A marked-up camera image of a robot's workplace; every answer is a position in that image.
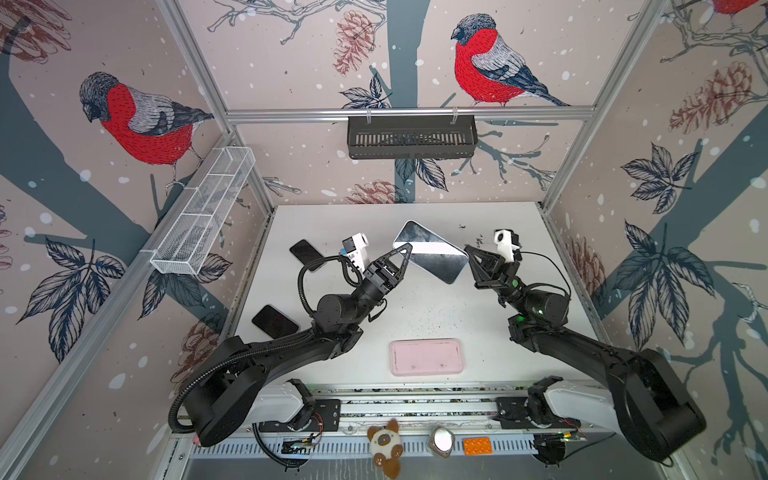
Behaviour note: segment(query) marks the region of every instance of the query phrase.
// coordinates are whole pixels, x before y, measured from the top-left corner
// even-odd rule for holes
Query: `orange lego brick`
[[[490,455],[493,453],[491,439],[464,439],[464,455]]]

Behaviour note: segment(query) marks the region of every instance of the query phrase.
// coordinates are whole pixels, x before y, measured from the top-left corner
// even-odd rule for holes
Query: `black smartphone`
[[[315,247],[310,245],[310,242],[308,242],[306,240],[301,240],[296,245],[294,245],[293,247],[289,248],[289,250],[293,254],[293,256],[296,257],[297,259],[299,259],[299,261],[302,264],[304,264],[304,265],[307,265],[312,260],[317,260],[319,258],[323,258],[323,255],[321,255],[320,252],[318,252],[315,249]],[[325,264],[321,263],[318,266],[310,268],[310,272],[314,272],[315,270],[319,269],[323,265],[325,265]]]
[[[275,307],[271,305],[265,305],[251,322],[273,339],[279,339],[299,331],[298,325],[287,316],[275,310]]]

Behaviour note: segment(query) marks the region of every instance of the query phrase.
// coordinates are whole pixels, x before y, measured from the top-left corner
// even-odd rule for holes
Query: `white table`
[[[496,251],[493,232],[513,229],[523,251],[543,253],[565,272],[552,239],[534,203],[296,205],[277,208],[253,284],[246,298],[236,335],[245,343],[270,338],[251,323],[259,310],[271,304],[302,329],[310,318],[296,291],[301,263],[288,251],[307,239],[323,255],[338,254],[342,240],[354,233],[368,237],[369,258],[392,249],[392,241],[408,220],[415,220],[459,247],[465,244]],[[557,270],[545,258],[523,255],[518,275],[526,283],[562,285]],[[304,277],[312,308],[327,293],[351,293],[341,266],[330,262]],[[511,307],[501,308],[492,290],[476,290],[469,266],[447,285],[416,265],[387,297],[389,306],[373,323],[361,324],[364,333],[348,353],[294,370],[284,379],[334,388],[395,388],[476,386],[479,383],[528,382],[549,375],[588,379],[585,374],[550,356],[533,353],[509,340],[507,318]],[[584,308],[571,300],[568,328],[595,338]],[[389,344],[396,340],[455,338],[462,344],[465,368],[458,375],[397,377],[389,370]]]

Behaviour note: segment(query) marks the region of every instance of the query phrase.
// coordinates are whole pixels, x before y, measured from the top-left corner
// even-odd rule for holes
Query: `wire basket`
[[[160,273],[200,272],[254,162],[248,147],[221,149],[150,260]]]
[[[478,131],[473,115],[350,117],[346,144],[356,160],[383,158],[469,158]]]

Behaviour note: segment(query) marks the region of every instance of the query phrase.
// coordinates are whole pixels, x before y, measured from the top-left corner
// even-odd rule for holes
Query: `plush toy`
[[[398,434],[398,428],[397,421],[392,419],[383,429],[376,427],[368,429],[373,464],[381,467],[384,475],[392,479],[400,475],[399,458],[402,455],[402,441]]]

